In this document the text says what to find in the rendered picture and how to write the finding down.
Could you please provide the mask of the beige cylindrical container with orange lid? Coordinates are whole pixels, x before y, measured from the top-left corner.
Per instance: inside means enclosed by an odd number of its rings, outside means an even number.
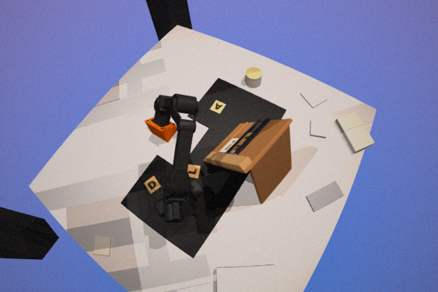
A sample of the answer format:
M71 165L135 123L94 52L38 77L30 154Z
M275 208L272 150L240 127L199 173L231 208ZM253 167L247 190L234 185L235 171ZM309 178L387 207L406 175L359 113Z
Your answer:
M250 88L257 88L261 85L262 72L258 68L248 68L246 70L245 83Z

